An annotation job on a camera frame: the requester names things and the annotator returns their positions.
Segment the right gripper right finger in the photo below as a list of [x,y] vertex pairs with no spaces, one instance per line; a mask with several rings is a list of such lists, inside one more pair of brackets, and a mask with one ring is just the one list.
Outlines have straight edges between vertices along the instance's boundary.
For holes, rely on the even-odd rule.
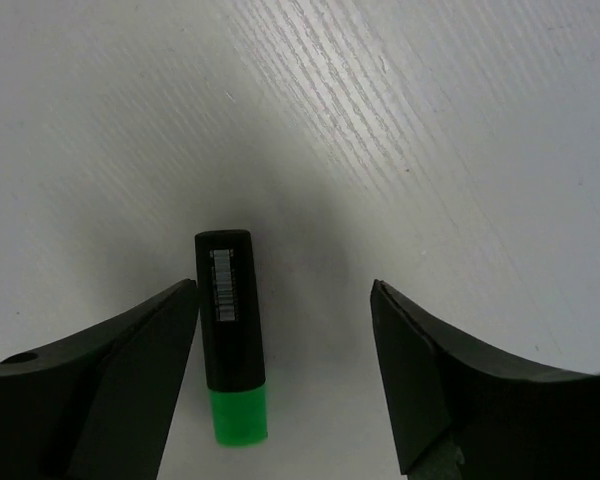
[[404,476],[600,479],[600,373],[508,353],[383,281],[370,304]]

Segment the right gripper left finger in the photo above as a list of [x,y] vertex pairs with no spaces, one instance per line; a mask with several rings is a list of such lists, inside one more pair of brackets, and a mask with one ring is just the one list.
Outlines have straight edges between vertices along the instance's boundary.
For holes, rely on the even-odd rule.
[[154,479],[197,322],[185,279],[0,362],[0,479]]

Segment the green cap black highlighter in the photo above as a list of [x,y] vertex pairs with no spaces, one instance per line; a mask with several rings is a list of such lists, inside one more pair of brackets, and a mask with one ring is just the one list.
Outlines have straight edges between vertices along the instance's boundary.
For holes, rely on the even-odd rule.
[[251,235],[195,236],[200,321],[214,434],[247,447],[268,436],[266,373]]

